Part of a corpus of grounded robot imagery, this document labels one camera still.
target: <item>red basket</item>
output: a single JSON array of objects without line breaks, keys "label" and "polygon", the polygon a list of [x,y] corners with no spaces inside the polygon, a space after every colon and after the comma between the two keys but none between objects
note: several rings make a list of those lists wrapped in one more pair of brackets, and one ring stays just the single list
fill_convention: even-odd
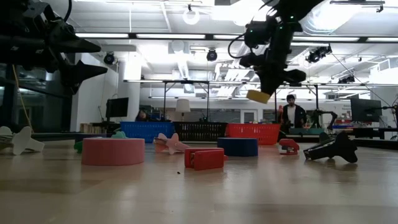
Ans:
[{"label": "red basket", "polygon": [[228,124],[227,136],[232,138],[256,138],[260,145],[278,142],[279,124]]}]

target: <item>man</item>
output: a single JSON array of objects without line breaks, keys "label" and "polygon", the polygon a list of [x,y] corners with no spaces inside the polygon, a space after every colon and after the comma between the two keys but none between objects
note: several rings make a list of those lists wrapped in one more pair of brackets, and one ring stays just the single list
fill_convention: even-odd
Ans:
[{"label": "man", "polygon": [[291,128],[302,128],[307,122],[305,110],[301,106],[295,104],[294,95],[287,95],[286,100],[288,105],[284,106],[282,123],[288,124]]}]

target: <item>lamp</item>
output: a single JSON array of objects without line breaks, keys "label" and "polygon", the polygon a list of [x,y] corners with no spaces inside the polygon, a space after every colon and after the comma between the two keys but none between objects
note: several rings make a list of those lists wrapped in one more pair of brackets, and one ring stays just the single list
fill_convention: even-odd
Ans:
[{"label": "lamp", "polygon": [[175,112],[181,112],[182,121],[184,121],[184,113],[191,112],[191,107],[189,107],[189,100],[186,99],[177,100],[177,106],[175,107]]}]

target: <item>black basket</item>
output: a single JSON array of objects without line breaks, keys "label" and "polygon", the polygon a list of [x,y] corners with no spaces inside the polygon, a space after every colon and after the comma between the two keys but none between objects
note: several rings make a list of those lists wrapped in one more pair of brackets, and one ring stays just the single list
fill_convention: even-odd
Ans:
[{"label": "black basket", "polygon": [[227,123],[174,122],[180,141],[217,141],[225,137]]}]

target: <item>black jacket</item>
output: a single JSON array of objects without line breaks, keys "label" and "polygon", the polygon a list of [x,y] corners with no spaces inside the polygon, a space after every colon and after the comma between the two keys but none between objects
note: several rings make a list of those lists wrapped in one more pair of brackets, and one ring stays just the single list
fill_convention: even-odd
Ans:
[{"label": "black jacket", "polygon": [[[289,121],[289,117],[287,116],[287,107],[288,107],[288,105],[284,106],[284,113],[282,114],[284,123],[287,123]],[[307,114],[301,106],[296,105],[296,112],[294,114],[294,127],[295,128],[303,127],[303,124],[301,123],[301,119],[303,119],[304,124],[305,124],[307,122]]]}]

